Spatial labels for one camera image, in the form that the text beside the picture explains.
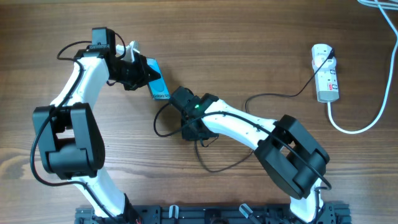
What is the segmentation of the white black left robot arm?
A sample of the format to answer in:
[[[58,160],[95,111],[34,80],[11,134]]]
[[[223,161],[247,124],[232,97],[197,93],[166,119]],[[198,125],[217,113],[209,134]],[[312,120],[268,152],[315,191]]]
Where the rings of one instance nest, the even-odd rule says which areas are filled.
[[[93,218],[139,223],[140,215],[104,168],[105,146],[93,108],[104,85],[120,83],[127,91],[148,86],[156,100],[167,100],[169,91],[156,60],[141,55],[135,42],[116,45],[118,37],[107,27],[94,28],[87,47],[71,58],[73,73],[62,92],[34,110],[30,168],[39,182],[53,185],[37,173],[39,151],[45,171],[60,179],[57,186],[74,185],[92,204]]]

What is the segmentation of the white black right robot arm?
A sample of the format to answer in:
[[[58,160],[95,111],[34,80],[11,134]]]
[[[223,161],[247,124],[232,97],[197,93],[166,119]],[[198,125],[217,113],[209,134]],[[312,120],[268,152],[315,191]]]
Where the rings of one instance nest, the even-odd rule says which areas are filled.
[[[178,87],[170,104],[181,114],[184,140],[203,142],[225,135],[249,147],[272,181],[290,196],[290,211],[302,222],[316,223],[331,185],[324,178],[326,150],[294,117],[265,119],[237,110],[212,94],[195,96]]]

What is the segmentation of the white power strip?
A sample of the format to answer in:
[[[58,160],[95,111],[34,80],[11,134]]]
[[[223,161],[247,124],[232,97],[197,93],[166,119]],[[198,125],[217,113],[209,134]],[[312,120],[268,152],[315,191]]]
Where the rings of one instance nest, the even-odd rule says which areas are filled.
[[[338,100],[340,95],[334,48],[327,44],[315,44],[312,47],[312,68],[317,101],[331,103]]]

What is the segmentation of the Galaxy S25 smartphone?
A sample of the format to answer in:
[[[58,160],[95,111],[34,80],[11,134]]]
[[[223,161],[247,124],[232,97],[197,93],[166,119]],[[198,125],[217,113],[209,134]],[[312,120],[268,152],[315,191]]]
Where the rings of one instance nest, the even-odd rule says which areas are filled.
[[[149,91],[154,100],[169,100],[170,93],[163,78],[162,72],[160,70],[159,64],[154,58],[147,58],[147,64],[160,74],[160,78],[154,81],[149,82],[148,87]]]

